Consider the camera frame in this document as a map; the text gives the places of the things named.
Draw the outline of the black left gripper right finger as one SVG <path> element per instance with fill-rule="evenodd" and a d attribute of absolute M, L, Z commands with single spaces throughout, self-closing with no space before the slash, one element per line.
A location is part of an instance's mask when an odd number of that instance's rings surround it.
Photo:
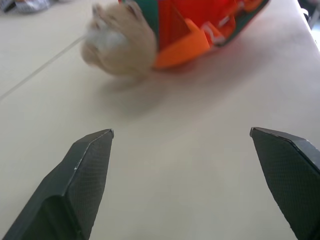
<path fill-rule="evenodd" d="M 320 151 L 286 132 L 252 127 L 267 186 L 299 240 L 320 238 Z"/>

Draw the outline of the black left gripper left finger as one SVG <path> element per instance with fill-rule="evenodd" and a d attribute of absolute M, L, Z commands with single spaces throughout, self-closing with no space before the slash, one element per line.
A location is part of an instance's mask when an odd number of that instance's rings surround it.
<path fill-rule="evenodd" d="M 103 198 L 114 131 L 72 144 L 40 182 L 3 239 L 88 240 Z"/>

